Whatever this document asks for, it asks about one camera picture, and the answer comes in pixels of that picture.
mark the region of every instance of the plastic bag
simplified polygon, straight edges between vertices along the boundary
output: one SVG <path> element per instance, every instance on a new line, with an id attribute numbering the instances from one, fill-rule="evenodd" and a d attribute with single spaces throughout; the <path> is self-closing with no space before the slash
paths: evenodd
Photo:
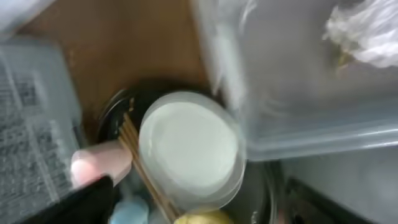
<path id="1" fill-rule="evenodd" d="M 377 67 L 398 66 L 398 0 L 336 6 L 326 34 L 344 53 Z"/>

